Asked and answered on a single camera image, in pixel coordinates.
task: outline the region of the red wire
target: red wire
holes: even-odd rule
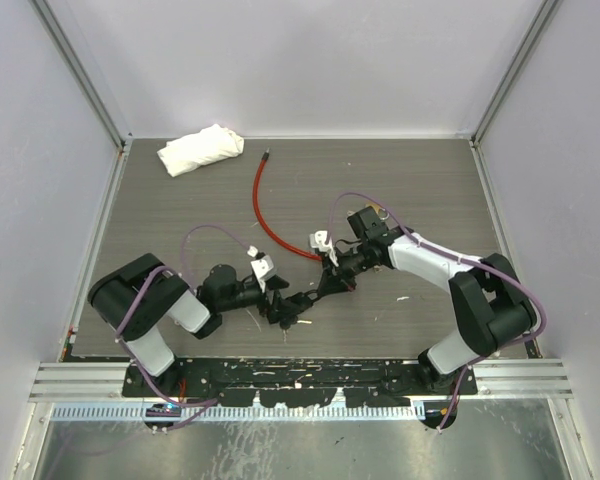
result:
[[[305,252],[304,250],[301,250],[298,247],[294,247],[293,245],[285,242],[283,239],[277,236],[275,232],[271,230],[271,228],[269,228],[269,225],[267,225],[267,222],[262,216],[262,213],[260,213],[260,205],[258,204],[258,188],[260,186],[260,177],[262,176],[262,171],[264,170],[266,164],[267,159],[263,157],[260,161],[260,166],[258,167],[256,178],[253,180],[253,191],[251,194],[251,199],[253,200],[253,211],[255,212],[256,217],[258,218],[260,226],[264,229],[265,232],[267,232],[267,235],[269,235],[281,247],[286,248],[287,250],[295,253],[296,255],[301,255],[303,257],[310,258],[311,260],[316,260],[318,262],[322,261],[322,259],[318,255],[314,255],[313,253]]]

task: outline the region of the gray tabletop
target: gray tabletop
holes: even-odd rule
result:
[[[386,202],[431,241],[476,255],[497,250],[463,140],[248,140],[242,156],[177,178],[156,155],[164,144],[164,139],[133,143],[93,281],[146,252],[181,270],[183,235],[195,225],[217,223],[271,254],[279,275],[291,282],[288,294],[312,288],[319,264],[283,250],[256,223],[251,187],[267,147],[271,159],[261,183],[262,212],[276,233],[297,246],[305,247],[309,233],[326,227],[329,207],[341,191],[355,190]],[[352,238],[347,211],[364,206],[361,199],[342,201],[335,238]],[[213,230],[194,234],[188,255],[198,281],[218,263],[233,265],[239,277],[250,271],[240,247]],[[447,294],[386,268],[359,276],[355,292],[327,297],[302,317],[310,323],[293,326],[285,336],[255,308],[229,312],[223,326],[202,341],[167,319],[159,325],[177,355],[412,358],[454,324]],[[86,305],[74,354],[120,352],[112,330]],[[505,354],[524,356],[524,349]]]

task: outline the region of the black mounting plate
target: black mounting plate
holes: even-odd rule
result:
[[[289,408],[331,403],[343,389],[347,407],[410,405],[408,395],[449,395],[449,385],[428,389],[418,381],[417,363],[396,359],[256,359],[179,358],[184,397],[192,400],[216,398],[227,407],[247,407],[259,392],[260,404]],[[477,393],[473,376],[460,386],[462,395]],[[180,395],[182,383],[165,391]],[[137,367],[127,368],[122,395],[127,398],[155,397]]]

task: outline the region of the cable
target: cable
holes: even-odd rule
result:
[[[184,276],[185,281],[189,284],[189,286],[191,288],[194,288],[195,279],[193,278],[193,273],[191,273],[191,269],[189,268],[189,263],[187,262],[187,251],[186,251],[186,248],[187,248],[187,242],[189,241],[189,237],[191,237],[191,235],[193,234],[193,232],[195,232],[196,230],[200,230],[201,228],[214,228],[216,230],[220,230],[221,232],[225,233],[229,237],[233,238],[238,244],[240,244],[240,246],[245,251],[249,251],[249,247],[250,247],[250,245],[247,244],[247,243],[245,243],[245,242],[243,242],[240,239],[240,237],[238,237],[237,235],[231,233],[229,230],[227,230],[224,227],[221,227],[220,225],[216,225],[214,223],[205,223],[205,224],[197,225],[197,226],[193,227],[182,238],[182,242],[180,242],[180,263],[182,264],[182,275]]]
[[[256,218],[260,223],[262,229],[271,237],[278,245],[282,248],[289,250],[290,252],[295,253],[296,255],[301,255],[306,258],[310,258],[311,260],[316,260],[321,262],[322,259],[318,255],[314,255],[313,253],[305,252],[298,247],[294,247],[293,245],[285,242],[278,235],[275,234],[273,230],[267,225],[266,220],[262,216],[260,212],[260,204],[258,203],[258,189],[260,187],[260,177],[262,177],[262,172],[264,171],[264,167],[267,165],[267,160],[269,159],[269,149],[264,152],[262,155],[262,160],[260,160],[260,165],[258,166],[258,171],[256,172],[256,177],[253,179],[253,190],[251,192],[251,200],[253,202],[253,211],[256,214]]]
[[[193,230],[191,230],[187,234],[187,237],[191,233],[193,233],[195,230],[197,230],[198,228],[201,228],[203,226],[206,226],[206,225],[200,225],[199,227],[196,227]],[[133,354],[133,352],[129,349],[129,347],[127,346],[127,344],[122,339],[122,332],[124,332],[125,327],[127,326],[127,324],[129,323],[129,321],[133,317],[133,314],[136,312],[136,309],[138,308],[138,305],[140,305],[140,302],[142,301],[142,299],[144,298],[145,294],[147,293],[147,290],[149,290],[149,287],[151,286],[151,283],[155,280],[155,278],[159,274],[161,274],[163,272],[170,272],[170,273],[172,273],[174,275],[178,274],[178,272],[176,272],[172,268],[169,268],[169,267],[167,267],[165,265],[162,265],[160,267],[154,268],[151,271],[151,273],[149,273],[149,275],[145,279],[144,283],[142,284],[142,287],[140,287],[140,290],[138,291],[138,294],[136,295],[136,298],[133,299],[133,302],[131,303],[131,306],[129,307],[129,310],[127,310],[127,313],[125,314],[124,318],[122,319],[122,322],[120,323],[120,325],[116,329],[116,333],[115,333],[116,342],[119,343],[122,346],[122,348],[125,350],[125,352],[127,353],[127,355],[129,355],[129,357],[132,360],[135,361],[136,367],[140,371],[140,374],[142,375],[142,378],[144,378],[144,381],[147,383],[147,385],[149,386],[149,388],[158,397],[162,398],[165,402],[170,403],[172,405],[176,405],[176,406],[178,406],[180,408],[189,408],[189,407],[207,407],[208,408],[208,407],[210,407],[210,406],[215,405],[216,403],[218,403],[218,401],[216,399],[212,399],[212,400],[206,400],[204,402],[198,402],[198,403],[184,403],[184,402],[179,402],[177,400],[173,400],[173,399],[169,398],[167,395],[165,395],[164,393],[162,393],[162,391],[160,391],[160,389],[153,382],[153,379],[151,378],[151,375],[149,375],[149,372],[147,372],[145,370],[145,368],[140,364],[140,362],[138,361],[138,358]],[[189,423],[191,423],[191,421],[194,418],[196,418],[197,416],[199,416],[203,411],[204,410],[201,410],[201,411],[197,412],[195,415],[193,415],[192,417],[189,417],[186,420],[183,420],[183,421],[181,421],[179,423],[176,423],[175,425],[172,425],[170,427],[167,427],[166,430],[167,431],[177,430],[179,428],[182,428],[182,427],[188,425]]]
[[[361,198],[367,199],[370,202],[373,202],[376,205],[378,205],[381,208],[383,208],[389,214],[389,216],[398,224],[398,226],[402,230],[402,233],[404,233],[404,235],[407,238],[409,238],[412,242],[418,244],[418,246],[420,246],[420,247],[422,247],[422,248],[424,248],[426,250],[429,250],[432,253],[440,255],[441,257],[444,257],[444,258],[446,258],[448,260],[453,260],[455,262],[460,262],[460,263],[463,263],[463,264],[468,265],[468,266],[473,267],[473,268],[478,268],[480,270],[484,270],[485,272],[488,272],[490,275],[496,276],[496,277],[500,278],[501,280],[504,280],[509,285],[513,286],[514,288],[516,288],[520,292],[522,292],[527,298],[529,298],[529,300],[531,300],[531,303],[533,303],[533,305],[536,307],[536,310],[538,311],[538,315],[540,316],[540,322],[538,324],[538,328],[536,330],[534,330],[534,331],[526,334],[526,335],[522,335],[520,338],[518,338],[516,340],[512,340],[511,342],[503,345],[502,348],[509,347],[509,346],[512,346],[512,345],[518,345],[520,343],[524,343],[524,342],[528,342],[530,340],[534,340],[538,335],[540,335],[542,332],[544,332],[544,329],[547,326],[547,312],[545,311],[544,306],[540,302],[540,299],[533,292],[531,292],[527,287],[525,287],[520,282],[518,282],[516,279],[510,277],[506,273],[503,273],[500,270],[496,270],[495,268],[490,267],[489,265],[485,265],[483,263],[476,262],[476,261],[470,260],[468,258],[456,257],[452,253],[449,253],[449,252],[447,252],[445,250],[442,250],[442,249],[440,249],[440,248],[438,248],[438,247],[436,247],[436,246],[434,246],[434,245],[432,245],[432,244],[430,244],[430,243],[428,243],[426,241],[423,241],[421,238],[416,237],[409,230],[407,230],[407,228],[404,226],[404,223],[402,223],[400,221],[400,219],[393,212],[392,209],[390,209],[386,205],[383,205],[382,203],[380,203],[379,201],[371,198],[368,195],[365,195],[363,193],[358,193],[358,192],[344,192],[344,193],[341,193],[338,196],[338,198],[335,199],[335,201],[331,204],[331,210],[329,212],[329,223],[328,223],[328,226],[327,226],[327,242],[331,239],[332,227],[333,227],[333,218],[334,218],[334,212],[335,212],[336,206],[338,205],[338,202],[342,198],[347,197],[347,196],[361,197]],[[451,396],[451,405],[450,405],[450,408],[447,410],[447,413],[443,417],[442,422],[438,426],[438,431],[442,431],[442,428],[446,424],[447,419],[449,418],[449,415],[451,415],[451,411],[453,410],[452,407],[456,403],[457,398],[458,398],[458,392],[460,391],[460,385],[462,383],[462,379],[464,378],[465,373],[469,369],[469,366],[470,365],[474,365],[475,363],[478,363],[481,360],[484,360],[484,358],[483,357],[478,357],[478,358],[472,360],[467,365],[465,365],[463,367],[463,369],[460,371],[460,374],[458,375],[458,380],[456,381],[457,382],[456,388],[454,389],[453,395]]]

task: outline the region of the folded white cloth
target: folded white cloth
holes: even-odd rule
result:
[[[244,149],[244,138],[228,128],[213,125],[200,133],[167,142],[158,157],[172,177],[195,170],[201,165],[237,157]]]

